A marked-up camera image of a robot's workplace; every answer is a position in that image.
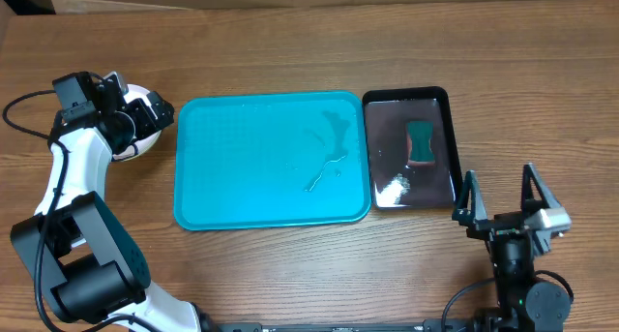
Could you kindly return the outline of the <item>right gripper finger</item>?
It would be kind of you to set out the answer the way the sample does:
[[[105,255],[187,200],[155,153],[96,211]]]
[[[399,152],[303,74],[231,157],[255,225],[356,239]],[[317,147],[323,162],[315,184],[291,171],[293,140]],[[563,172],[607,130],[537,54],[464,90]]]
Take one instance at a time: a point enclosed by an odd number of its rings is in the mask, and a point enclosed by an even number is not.
[[[480,184],[474,170],[465,174],[452,220],[460,226],[475,226],[488,221]]]
[[[523,166],[520,207],[527,214],[534,214],[541,209],[561,207],[561,203],[541,178],[533,163]]]

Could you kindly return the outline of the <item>pink white plate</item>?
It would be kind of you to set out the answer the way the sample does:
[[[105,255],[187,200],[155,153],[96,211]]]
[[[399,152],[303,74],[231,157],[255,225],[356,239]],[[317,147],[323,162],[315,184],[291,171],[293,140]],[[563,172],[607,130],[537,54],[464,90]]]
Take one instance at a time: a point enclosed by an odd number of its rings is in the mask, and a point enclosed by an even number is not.
[[[173,118],[172,114],[166,112],[163,99],[156,92],[136,84],[128,84],[127,89],[123,112],[131,117],[135,133],[129,146],[112,155],[112,161],[117,162],[131,160],[146,153],[162,133],[162,120]]]

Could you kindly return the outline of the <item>green scrubbing sponge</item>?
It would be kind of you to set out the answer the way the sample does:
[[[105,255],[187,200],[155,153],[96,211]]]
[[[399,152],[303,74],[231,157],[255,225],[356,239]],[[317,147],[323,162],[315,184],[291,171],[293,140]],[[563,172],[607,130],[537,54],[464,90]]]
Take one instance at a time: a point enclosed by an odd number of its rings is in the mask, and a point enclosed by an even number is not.
[[[406,124],[407,164],[409,166],[430,166],[435,164],[431,148],[433,125],[427,121],[411,121]]]

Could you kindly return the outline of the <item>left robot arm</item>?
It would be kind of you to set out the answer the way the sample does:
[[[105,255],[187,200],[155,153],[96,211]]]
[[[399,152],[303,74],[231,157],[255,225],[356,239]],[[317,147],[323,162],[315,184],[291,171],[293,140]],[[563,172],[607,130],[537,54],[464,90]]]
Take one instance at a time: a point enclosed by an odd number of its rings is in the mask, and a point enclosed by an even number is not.
[[[108,167],[138,157],[174,121],[157,92],[120,74],[77,72],[52,82],[61,108],[44,135],[53,163],[34,215],[11,243],[32,280],[45,327],[85,321],[99,331],[215,331],[195,304],[157,285],[140,248],[104,201]]]

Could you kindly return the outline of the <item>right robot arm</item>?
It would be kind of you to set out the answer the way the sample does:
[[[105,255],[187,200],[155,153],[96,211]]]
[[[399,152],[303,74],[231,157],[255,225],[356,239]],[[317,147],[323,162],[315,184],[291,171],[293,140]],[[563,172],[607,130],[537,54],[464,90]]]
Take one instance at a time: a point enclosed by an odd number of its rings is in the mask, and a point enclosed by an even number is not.
[[[518,211],[487,216],[473,170],[466,172],[452,219],[466,228],[469,238],[486,245],[493,276],[458,291],[446,304],[447,315],[467,292],[495,285],[497,306],[477,310],[461,331],[561,331],[575,295],[559,274],[537,270],[534,260],[551,250],[551,240],[572,228],[572,219],[531,163],[523,167]]]

